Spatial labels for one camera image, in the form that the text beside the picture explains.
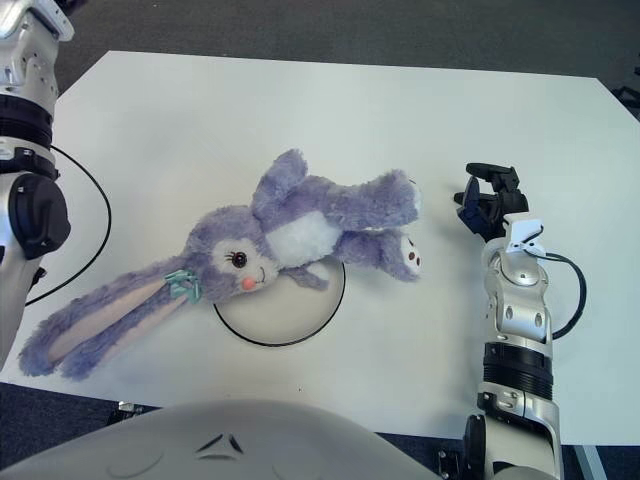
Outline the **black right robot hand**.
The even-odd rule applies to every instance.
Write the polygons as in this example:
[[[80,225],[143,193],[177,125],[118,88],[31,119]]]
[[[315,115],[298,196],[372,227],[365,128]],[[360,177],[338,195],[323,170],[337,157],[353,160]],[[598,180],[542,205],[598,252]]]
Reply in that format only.
[[[465,190],[454,194],[458,218],[485,242],[505,236],[504,216],[529,211],[526,196],[519,189],[514,167],[468,163],[471,175]]]

